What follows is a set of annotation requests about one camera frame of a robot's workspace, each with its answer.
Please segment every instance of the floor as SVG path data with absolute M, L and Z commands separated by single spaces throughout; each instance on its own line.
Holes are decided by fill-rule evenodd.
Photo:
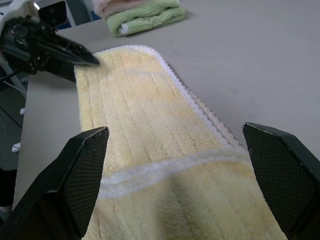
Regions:
M 17 90 L 0 86 L 0 168 L 3 170 L 13 170 L 18 167 L 19 153 L 12 153 L 11 149 L 13 144 L 21 141 L 20 126 L 24 118 L 20 115 L 20 109 L 24 108 L 25 104 L 26 99 Z M 8 215 L 0 211 L 0 218 L 6 219 Z

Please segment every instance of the robotic arm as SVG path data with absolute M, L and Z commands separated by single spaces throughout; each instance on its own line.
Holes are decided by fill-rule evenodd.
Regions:
M 13 0 L 0 8 L 0 61 L 35 75 L 47 71 L 75 82 L 74 65 L 99 65 L 83 45 L 56 34 L 67 21 L 63 0 Z

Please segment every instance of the folded towel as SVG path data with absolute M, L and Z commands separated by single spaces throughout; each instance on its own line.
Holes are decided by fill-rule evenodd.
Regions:
M 286 239 L 248 153 L 230 147 L 158 52 L 132 45 L 96 57 L 99 67 L 75 67 L 82 130 L 110 131 L 84 240 Z
M 148 1 L 150 0 L 92 0 L 92 3 L 95 14 L 104 19 Z
M 182 20 L 186 10 L 179 0 L 153 0 L 106 18 L 115 37 L 127 36 Z

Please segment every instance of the pink towel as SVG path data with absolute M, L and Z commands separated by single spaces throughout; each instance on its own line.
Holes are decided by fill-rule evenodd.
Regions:
M 100 18 L 125 11 L 150 0 L 92 0 L 94 12 Z

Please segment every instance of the fuzzy yellow microfiber cloth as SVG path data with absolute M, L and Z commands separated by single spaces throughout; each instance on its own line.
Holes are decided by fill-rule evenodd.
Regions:
M 146 46 L 75 68 L 82 130 L 110 131 L 84 239 L 285 240 L 248 153 Z

